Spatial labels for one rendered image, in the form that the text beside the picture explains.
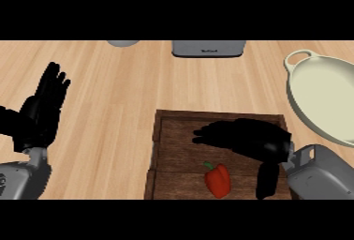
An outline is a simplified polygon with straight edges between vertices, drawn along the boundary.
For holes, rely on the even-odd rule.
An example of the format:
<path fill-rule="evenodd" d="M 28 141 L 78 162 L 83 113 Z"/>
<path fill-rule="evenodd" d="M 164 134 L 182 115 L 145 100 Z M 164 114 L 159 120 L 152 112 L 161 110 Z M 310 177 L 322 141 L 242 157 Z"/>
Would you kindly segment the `grey round object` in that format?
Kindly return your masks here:
<path fill-rule="evenodd" d="M 130 47 L 133 46 L 139 40 L 108 40 L 108 43 L 115 47 Z"/>

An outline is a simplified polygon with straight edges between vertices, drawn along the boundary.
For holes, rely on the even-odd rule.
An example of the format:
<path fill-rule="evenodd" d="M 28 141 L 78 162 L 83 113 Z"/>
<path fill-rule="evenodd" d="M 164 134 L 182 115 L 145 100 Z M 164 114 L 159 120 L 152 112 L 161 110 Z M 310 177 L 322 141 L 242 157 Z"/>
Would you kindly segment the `grey rectangular appliance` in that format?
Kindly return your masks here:
<path fill-rule="evenodd" d="M 245 40 L 173 40 L 171 53 L 190 58 L 238 57 L 245 45 Z"/>

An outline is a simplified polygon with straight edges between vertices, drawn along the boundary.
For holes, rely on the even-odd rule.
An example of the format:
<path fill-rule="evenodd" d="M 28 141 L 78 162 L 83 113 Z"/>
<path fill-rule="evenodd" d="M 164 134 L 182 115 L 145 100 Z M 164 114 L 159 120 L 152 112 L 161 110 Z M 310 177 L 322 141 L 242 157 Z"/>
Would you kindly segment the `dark brown wooden tray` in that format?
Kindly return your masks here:
<path fill-rule="evenodd" d="M 223 164 L 230 172 L 232 192 L 226 198 L 255 198 L 260 162 L 227 149 L 192 142 L 196 129 L 213 122 L 232 121 L 239 117 L 286 127 L 280 114 L 157 111 L 143 195 L 148 200 L 211 200 L 214 196 L 205 185 L 205 174 L 210 171 L 205 162 Z"/>

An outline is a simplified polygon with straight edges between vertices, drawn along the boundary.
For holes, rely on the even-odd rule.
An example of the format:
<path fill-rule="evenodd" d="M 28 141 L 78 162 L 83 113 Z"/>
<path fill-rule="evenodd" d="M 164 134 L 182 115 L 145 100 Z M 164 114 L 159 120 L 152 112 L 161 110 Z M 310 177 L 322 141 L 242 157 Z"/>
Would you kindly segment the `cream oval pot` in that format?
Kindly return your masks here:
<path fill-rule="evenodd" d="M 354 64 L 297 50 L 285 57 L 283 66 L 298 119 L 328 141 L 354 148 Z"/>

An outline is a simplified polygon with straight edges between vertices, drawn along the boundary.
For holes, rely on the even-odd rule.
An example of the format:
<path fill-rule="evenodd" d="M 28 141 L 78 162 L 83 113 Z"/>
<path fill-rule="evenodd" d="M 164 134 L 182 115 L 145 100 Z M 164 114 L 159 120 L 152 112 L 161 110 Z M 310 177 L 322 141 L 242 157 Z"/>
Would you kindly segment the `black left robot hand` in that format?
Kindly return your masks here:
<path fill-rule="evenodd" d="M 43 72 L 34 95 L 21 110 L 0 106 L 0 134 L 12 137 L 13 151 L 49 147 L 56 139 L 61 108 L 71 81 L 52 62 Z"/>

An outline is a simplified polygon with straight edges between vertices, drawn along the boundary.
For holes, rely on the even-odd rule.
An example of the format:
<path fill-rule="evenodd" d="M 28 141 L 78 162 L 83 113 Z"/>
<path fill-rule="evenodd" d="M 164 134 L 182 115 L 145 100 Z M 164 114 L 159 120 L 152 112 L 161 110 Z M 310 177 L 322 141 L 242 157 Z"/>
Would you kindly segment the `red bell pepper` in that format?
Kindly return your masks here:
<path fill-rule="evenodd" d="M 204 162 L 210 171 L 205 173 L 205 184 L 213 196 L 217 199 L 226 197 L 232 191 L 230 173 L 223 164 L 213 166 L 208 161 Z"/>

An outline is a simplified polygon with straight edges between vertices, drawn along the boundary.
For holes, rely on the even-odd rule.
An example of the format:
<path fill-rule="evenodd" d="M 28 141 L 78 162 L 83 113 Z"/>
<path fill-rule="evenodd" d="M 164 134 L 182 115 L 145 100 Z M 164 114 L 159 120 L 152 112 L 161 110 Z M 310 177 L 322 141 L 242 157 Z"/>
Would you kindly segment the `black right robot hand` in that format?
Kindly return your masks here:
<path fill-rule="evenodd" d="M 261 120 L 238 118 L 217 121 L 193 131 L 192 142 L 230 149 L 261 162 L 257 173 L 255 197 L 276 194 L 279 164 L 288 161 L 292 134 Z"/>

